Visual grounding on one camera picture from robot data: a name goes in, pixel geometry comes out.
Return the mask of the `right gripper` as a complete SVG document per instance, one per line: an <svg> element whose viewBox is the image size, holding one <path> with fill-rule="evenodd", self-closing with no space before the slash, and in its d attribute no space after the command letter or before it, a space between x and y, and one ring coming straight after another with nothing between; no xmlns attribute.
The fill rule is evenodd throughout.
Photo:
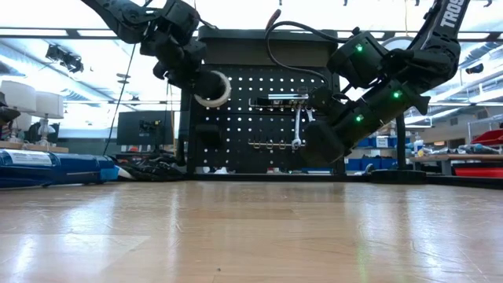
<svg viewBox="0 0 503 283"><path fill-rule="evenodd" d="M384 96L365 94L357 101L334 98L332 91L315 88L308 105L323 117L309 122L304 130L303 156L313 164L332 164L345 156L383 124Z"/></svg>

